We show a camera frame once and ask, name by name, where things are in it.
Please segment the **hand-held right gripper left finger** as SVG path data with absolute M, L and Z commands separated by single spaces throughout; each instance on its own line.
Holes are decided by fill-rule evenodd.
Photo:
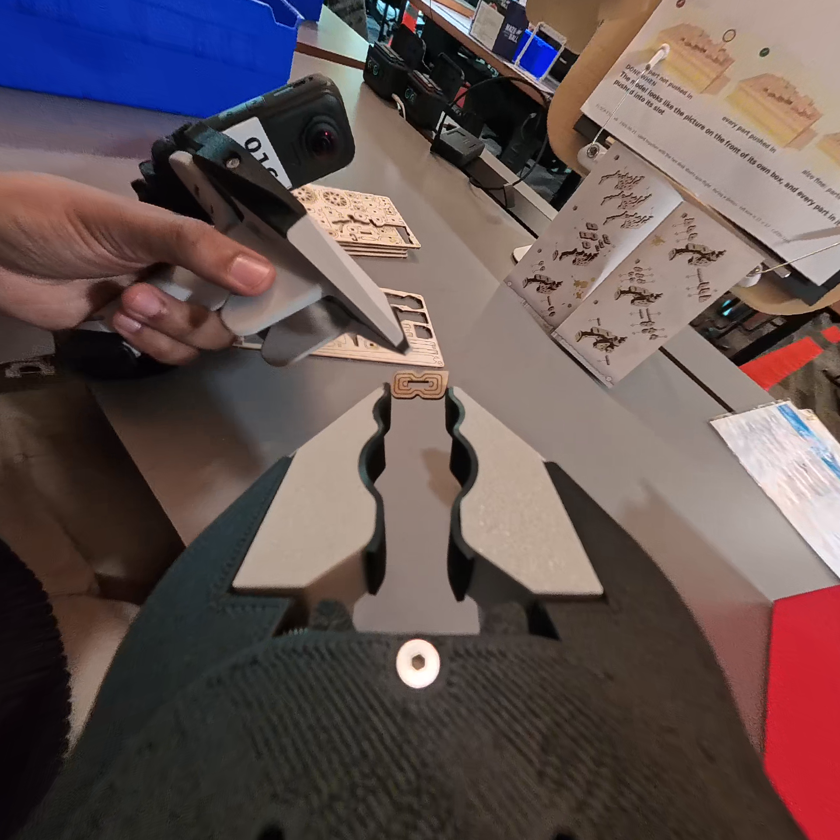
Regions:
M 233 591 L 278 595 L 309 611 L 321 601 L 352 608 L 382 587 L 385 469 L 391 387 L 382 384 L 301 446 L 290 459 Z

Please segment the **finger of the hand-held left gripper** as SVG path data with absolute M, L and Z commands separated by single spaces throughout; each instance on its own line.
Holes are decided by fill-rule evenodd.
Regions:
M 384 291 L 310 217 L 292 225 L 289 235 L 248 219 L 228 236 L 267 257 L 276 271 L 270 288 L 256 297 L 231 295 L 220 311 L 227 329 L 239 337 L 259 333 L 299 310 L 336 300 L 355 321 L 352 333 L 371 333 L 390 350 L 406 350 L 398 317 Z
M 287 367 L 354 327 L 355 321 L 337 303 L 312 303 L 268 328 L 260 354 L 272 366 Z

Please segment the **laser-cut wooden parts sheet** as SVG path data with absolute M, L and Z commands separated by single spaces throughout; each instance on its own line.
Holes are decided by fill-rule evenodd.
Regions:
M 406 350 L 390 350 L 381 346 L 373 341 L 371 333 L 346 332 L 308 357 L 314 355 L 351 361 L 408 364 L 420 368 L 444 368 L 443 352 L 431 323 L 424 297 L 419 293 L 391 288 L 383 288 L 383 291 L 394 314 L 401 323 L 407 342 Z M 339 305 L 336 300 L 330 297 L 317 303 L 337 303 Z M 267 329 L 239 338 L 234 343 L 234 347 L 256 351 L 260 354 L 266 331 Z

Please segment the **small slotted wooden part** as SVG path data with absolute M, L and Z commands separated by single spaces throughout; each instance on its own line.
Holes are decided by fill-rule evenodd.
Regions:
M 391 394 L 396 400 L 437 401 L 445 397 L 448 389 L 446 370 L 399 370 L 394 373 Z

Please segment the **grey desk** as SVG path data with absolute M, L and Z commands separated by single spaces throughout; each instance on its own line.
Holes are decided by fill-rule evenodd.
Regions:
M 685 329 L 606 390 L 543 334 L 502 284 L 528 233 L 367 90 L 361 72 L 296 54 L 291 77 L 338 84 L 356 155 L 331 182 L 389 196 L 422 247 L 370 259 L 376 281 L 421 293 L 450 381 L 559 464 L 675 584 L 759 740 L 772 603 L 837 582 L 709 421 L 769 401 Z M 50 383 L 9 396 L 3 420 L 29 475 L 13 526 L 34 547 L 61 525 L 106 599 L 140 603 L 163 570 L 244 489 L 391 378 L 323 358 L 289 369 L 254 351 L 210 353 L 146 381 Z

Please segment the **person's left hand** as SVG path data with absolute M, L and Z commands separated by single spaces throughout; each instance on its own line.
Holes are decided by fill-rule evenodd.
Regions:
M 115 303 L 110 324 L 163 364 L 235 341 L 215 311 L 141 281 L 177 266 L 238 296 L 271 288 L 275 267 L 201 220 L 33 172 L 1 176 L 2 314 L 56 332 Z

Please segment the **stack of wooden sheets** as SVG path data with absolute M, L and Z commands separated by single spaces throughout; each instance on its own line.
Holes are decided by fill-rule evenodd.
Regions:
M 291 191 L 348 254 L 404 259 L 421 244 L 387 196 L 324 185 Z

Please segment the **blue plastic bin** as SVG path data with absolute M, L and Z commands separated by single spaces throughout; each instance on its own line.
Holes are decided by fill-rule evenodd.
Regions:
M 205 118 L 285 85 L 283 1 L 2 1 L 6 88 Z

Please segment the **black power adapter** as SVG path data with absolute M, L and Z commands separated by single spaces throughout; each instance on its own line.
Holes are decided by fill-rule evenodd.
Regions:
M 477 161 L 486 149 L 485 142 L 459 126 L 444 129 L 433 137 L 430 152 L 464 171 Z

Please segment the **laminated paper sheet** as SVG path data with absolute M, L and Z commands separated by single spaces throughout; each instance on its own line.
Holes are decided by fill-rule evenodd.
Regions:
M 839 443 L 812 410 L 776 401 L 710 420 L 740 465 L 839 575 Z

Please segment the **white printed model box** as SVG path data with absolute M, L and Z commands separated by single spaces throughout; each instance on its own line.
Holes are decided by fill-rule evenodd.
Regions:
M 612 387 L 760 262 L 733 226 L 614 143 L 506 285 Z

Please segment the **small blue bin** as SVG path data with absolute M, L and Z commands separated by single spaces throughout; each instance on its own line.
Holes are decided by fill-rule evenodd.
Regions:
M 513 66 L 530 78 L 541 81 L 549 74 L 566 42 L 565 36 L 552 29 L 526 30 L 519 40 Z

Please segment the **dark card sign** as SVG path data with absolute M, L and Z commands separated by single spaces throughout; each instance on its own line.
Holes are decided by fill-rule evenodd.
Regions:
M 493 24 L 496 31 L 491 38 L 491 52 L 512 63 L 522 35 L 529 26 L 526 7 L 519 1 L 493 1 L 489 4 L 498 16 L 498 21 Z

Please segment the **wooden poster stand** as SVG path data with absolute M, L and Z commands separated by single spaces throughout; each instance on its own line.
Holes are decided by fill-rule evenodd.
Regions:
M 570 48 L 577 59 L 554 93 L 548 125 L 552 151 L 579 178 L 585 178 L 593 167 L 601 150 L 597 144 L 606 147 L 608 138 L 615 139 L 605 124 L 599 125 L 588 119 L 581 108 L 659 3 L 579 2 L 575 5 L 583 7 L 583 23 L 573 24 L 570 37 Z M 683 185 L 679 185 L 704 204 Z M 706 206 L 714 214 L 740 228 Z M 803 276 L 792 270 L 791 262 L 783 262 L 757 239 L 740 229 L 761 253 L 761 262 L 755 274 L 734 288 L 735 294 L 747 305 L 761 312 L 786 316 L 827 308 L 838 310 L 838 285 L 825 290 L 807 284 Z

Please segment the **instruction poster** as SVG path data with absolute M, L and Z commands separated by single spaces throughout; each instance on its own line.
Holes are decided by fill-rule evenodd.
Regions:
M 660 2 L 581 112 L 838 285 L 839 2 Z

